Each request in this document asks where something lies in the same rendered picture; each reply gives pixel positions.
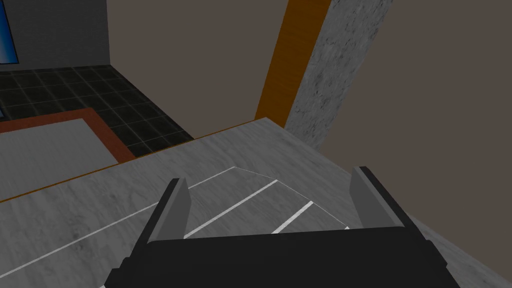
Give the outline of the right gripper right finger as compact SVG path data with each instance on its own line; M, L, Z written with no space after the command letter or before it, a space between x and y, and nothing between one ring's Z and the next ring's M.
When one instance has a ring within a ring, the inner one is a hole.
M368 167L352 168L349 194L363 228L404 227L418 232L418 227Z

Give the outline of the grey marble cupboard orange trim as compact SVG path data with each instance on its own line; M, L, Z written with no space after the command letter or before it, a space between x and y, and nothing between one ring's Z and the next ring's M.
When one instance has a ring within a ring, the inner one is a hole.
M3 0L13 120L91 108L134 159L0 203L0 288L100 288L174 178L185 241L360 230L319 153L393 0Z

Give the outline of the grey rug red-brown border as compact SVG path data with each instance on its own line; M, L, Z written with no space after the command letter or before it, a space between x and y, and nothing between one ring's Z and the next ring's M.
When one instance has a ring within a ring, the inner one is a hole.
M92 108L0 122L0 203L134 158Z

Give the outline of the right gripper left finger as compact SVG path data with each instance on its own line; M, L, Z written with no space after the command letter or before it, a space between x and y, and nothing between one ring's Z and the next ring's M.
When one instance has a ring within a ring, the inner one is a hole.
M147 242L183 240L192 205L191 194L185 178L172 179L156 205L156 221Z

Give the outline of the blue window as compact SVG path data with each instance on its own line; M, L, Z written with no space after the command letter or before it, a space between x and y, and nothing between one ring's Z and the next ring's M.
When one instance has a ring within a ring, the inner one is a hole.
M18 56L3 0L0 0L0 65L18 64Z

